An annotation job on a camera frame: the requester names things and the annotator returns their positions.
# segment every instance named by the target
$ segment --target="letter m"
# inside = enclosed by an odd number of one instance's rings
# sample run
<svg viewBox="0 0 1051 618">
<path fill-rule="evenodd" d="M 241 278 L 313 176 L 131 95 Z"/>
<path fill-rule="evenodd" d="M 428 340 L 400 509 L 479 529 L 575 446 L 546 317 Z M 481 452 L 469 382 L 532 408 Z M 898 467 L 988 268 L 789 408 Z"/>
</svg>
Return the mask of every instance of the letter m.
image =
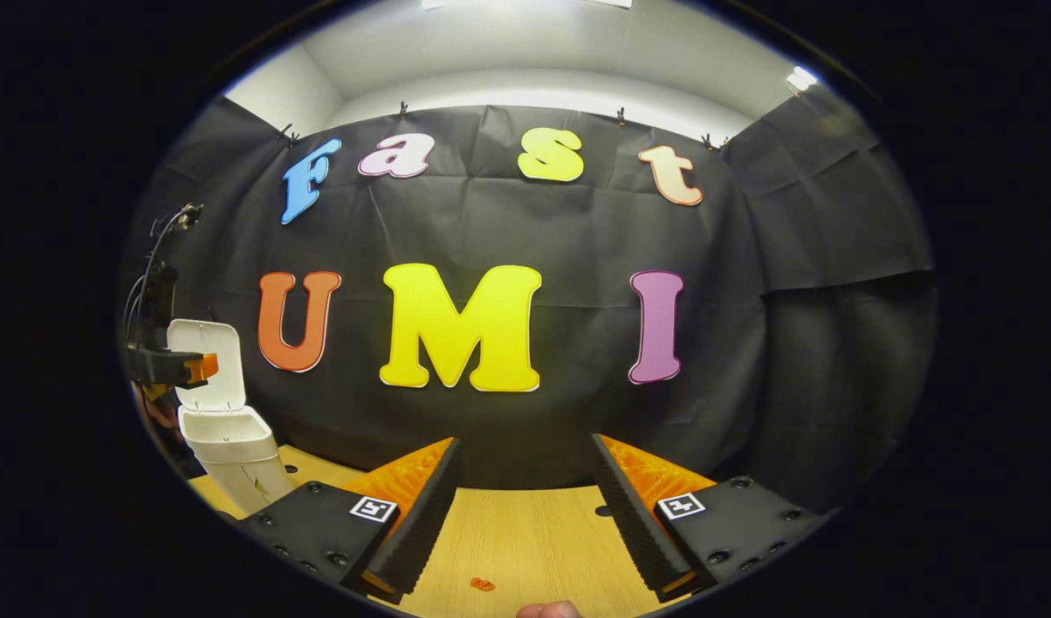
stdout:
<svg viewBox="0 0 1051 618">
<path fill-rule="evenodd" d="M 429 264 L 401 264 L 385 271 L 392 289 L 392 351 L 380 380 L 393 387 L 426 387 L 419 341 L 447 387 L 455 387 L 479 345 L 479 367 L 468 380 L 478 391 L 535 391 L 541 376 L 529 364 L 529 313 L 541 274 L 524 266 L 495 266 L 476 286 L 463 311 Z"/>
</svg>

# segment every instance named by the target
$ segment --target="white wall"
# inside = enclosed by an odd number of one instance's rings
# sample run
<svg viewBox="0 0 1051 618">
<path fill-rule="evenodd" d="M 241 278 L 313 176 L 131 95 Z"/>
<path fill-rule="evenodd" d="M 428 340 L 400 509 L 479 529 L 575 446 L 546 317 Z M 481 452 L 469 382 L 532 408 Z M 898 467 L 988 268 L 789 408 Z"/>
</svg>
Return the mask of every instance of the white wall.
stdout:
<svg viewBox="0 0 1051 618">
<path fill-rule="evenodd" d="M 341 95 L 302 44 L 251 70 L 226 96 L 275 129 L 293 123 L 289 132 L 302 136 L 333 126 L 330 117 L 342 106 Z"/>
<path fill-rule="evenodd" d="M 356 97 L 323 123 L 322 129 L 408 110 L 458 105 L 526 105 L 624 118 L 714 144 L 734 137 L 754 119 L 713 101 L 635 79 L 558 69 L 491 69 L 442 75 Z"/>
</svg>

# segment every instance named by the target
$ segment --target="letter f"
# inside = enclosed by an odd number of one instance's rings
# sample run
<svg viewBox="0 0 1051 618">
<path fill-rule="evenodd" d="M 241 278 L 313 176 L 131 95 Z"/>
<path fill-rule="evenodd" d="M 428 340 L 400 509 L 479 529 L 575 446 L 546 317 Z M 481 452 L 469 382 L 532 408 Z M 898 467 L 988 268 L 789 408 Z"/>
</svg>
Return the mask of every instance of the letter f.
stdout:
<svg viewBox="0 0 1051 618">
<path fill-rule="evenodd" d="M 334 138 L 285 172 L 283 178 L 289 182 L 289 195 L 286 197 L 285 213 L 282 214 L 283 226 L 316 202 L 318 191 L 312 188 L 312 183 L 322 183 L 326 179 L 326 156 L 338 148 L 342 148 L 342 141 Z"/>
</svg>

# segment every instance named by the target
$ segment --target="white ceiling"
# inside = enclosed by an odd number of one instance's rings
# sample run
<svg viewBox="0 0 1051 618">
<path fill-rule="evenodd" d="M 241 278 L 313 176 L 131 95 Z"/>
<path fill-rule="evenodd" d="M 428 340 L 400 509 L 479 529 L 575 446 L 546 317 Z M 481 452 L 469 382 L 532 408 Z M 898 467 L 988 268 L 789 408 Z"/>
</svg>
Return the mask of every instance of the white ceiling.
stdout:
<svg viewBox="0 0 1051 618">
<path fill-rule="evenodd" d="M 342 99 L 420 78 L 560 68 L 638 79 L 753 119 L 789 97 L 796 63 L 675 0 L 632 8 L 584 0 L 471 0 L 424 11 L 385 0 L 323 27 L 303 47 Z"/>
</svg>

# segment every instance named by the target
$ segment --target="wooden surface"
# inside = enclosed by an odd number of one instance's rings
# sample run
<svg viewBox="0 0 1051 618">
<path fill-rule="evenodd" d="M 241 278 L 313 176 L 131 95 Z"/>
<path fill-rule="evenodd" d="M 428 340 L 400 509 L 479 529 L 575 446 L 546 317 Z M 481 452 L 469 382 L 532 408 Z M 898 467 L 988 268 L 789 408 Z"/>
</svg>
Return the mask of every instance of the wooden surface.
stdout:
<svg viewBox="0 0 1051 618">
<path fill-rule="evenodd" d="M 292 447 L 281 452 L 285 465 L 297 467 L 295 485 L 338 486 L 364 474 Z M 208 476 L 190 485 L 212 508 L 246 517 Z M 396 607 L 424 618 L 514 618 L 531 602 L 570 599 L 585 618 L 627 618 L 687 598 L 655 598 L 613 518 L 596 515 L 603 504 L 597 488 L 458 489 L 415 593 Z M 495 590 L 478 591 L 472 578 Z"/>
</svg>

